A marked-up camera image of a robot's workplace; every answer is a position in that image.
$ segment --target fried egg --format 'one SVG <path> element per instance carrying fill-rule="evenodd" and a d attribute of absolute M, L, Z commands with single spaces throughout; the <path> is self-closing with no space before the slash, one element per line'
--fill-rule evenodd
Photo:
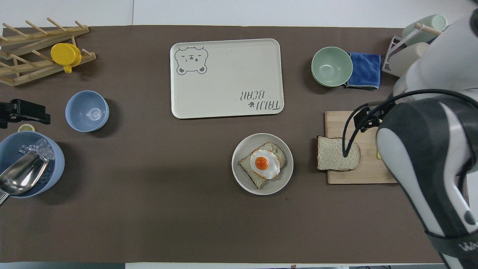
<path fill-rule="evenodd" d="M 281 163 L 272 151 L 258 149 L 254 150 L 250 156 L 250 167 L 259 176 L 273 179 L 279 174 Z"/>

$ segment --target wooden cutting board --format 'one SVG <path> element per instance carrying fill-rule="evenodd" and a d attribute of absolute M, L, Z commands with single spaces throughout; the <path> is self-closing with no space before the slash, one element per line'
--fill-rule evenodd
<path fill-rule="evenodd" d="M 327 111 L 325 113 L 326 137 L 342 137 L 345 121 L 352 111 Z M 353 119 L 347 128 L 346 138 L 350 138 L 355 125 Z M 377 127 L 358 133 L 355 142 L 360 147 L 360 164 L 352 171 L 327 171 L 329 184 L 378 184 L 397 183 L 381 160 L 377 158 L 375 134 Z"/>

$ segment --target lime slice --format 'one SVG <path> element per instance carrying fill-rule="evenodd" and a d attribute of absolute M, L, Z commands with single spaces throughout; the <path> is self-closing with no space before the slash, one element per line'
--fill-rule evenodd
<path fill-rule="evenodd" d="M 20 128 L 18 128 L 17 132 L 21 132 L 21 131 L 33 131 L 33 132 L 35 132 L 35 127 L 33 127 L 33 125 L 31 125 L 31 124 L 25 123 L 24 125 L 20 126 Z"/>

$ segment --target green bowl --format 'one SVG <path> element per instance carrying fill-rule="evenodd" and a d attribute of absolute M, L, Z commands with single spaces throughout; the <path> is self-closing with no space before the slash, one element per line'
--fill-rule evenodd
<path fill-rule="evenodd" d="M 338 47 L 322 48 L 312 58 L 312 76 L 326 87 L 336 87 L 347 82 L 352 69 L 352 59 Z"/>

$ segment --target metal scoop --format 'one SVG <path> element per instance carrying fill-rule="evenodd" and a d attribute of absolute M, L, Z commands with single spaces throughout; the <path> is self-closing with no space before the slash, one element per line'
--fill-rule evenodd
<path fill-rule="evenodd" d="M 20 195 L 31 189 L 42 176 L 50 160 L 43 161 L 38 153 L 31 151 L 8 167 L 0 175 L 0 206 L 10 195 Z"/>

